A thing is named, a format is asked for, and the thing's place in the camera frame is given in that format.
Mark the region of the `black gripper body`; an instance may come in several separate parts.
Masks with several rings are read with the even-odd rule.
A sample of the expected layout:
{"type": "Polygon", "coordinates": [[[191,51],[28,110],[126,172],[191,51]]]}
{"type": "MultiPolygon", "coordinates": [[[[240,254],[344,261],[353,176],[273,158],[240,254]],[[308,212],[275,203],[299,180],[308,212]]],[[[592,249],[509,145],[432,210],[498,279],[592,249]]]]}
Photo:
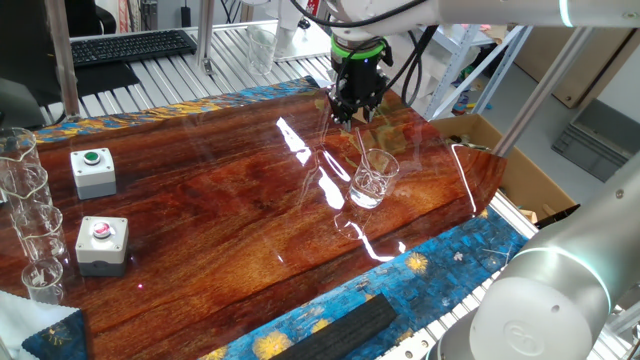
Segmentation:
{"type": "Polygon", "coordinates": [[[336,72],[336,84],[331,90],[330,100],[334,108],[376,108],[381,102],[381,93],[388,78],[378,71],[380,61],[387,61],[385,52],[368,58],[363,53],[347,59],[345,55],[331,53],[331,64],[336,72]]]}

